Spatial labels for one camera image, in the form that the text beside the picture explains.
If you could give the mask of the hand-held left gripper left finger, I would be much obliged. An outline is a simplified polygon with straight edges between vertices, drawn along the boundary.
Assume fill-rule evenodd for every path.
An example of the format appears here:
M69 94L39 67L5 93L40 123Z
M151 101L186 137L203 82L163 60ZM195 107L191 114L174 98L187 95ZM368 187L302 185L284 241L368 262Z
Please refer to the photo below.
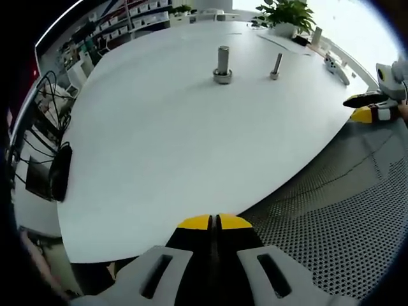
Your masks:
M174 305L194 252L187 247L154 246L126 265L112 286L72 305Z

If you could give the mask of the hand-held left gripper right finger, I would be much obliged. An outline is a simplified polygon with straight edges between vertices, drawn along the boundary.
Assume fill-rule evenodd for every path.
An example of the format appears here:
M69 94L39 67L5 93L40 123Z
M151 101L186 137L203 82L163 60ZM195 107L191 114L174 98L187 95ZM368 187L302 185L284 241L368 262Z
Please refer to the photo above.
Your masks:
M330 295L317 287L312 273L276 246L262 244L252 224L231 214L219 214L222 234L245 230L252 237L239 235L234 246L251 288L255 305L356 305L350 296Z

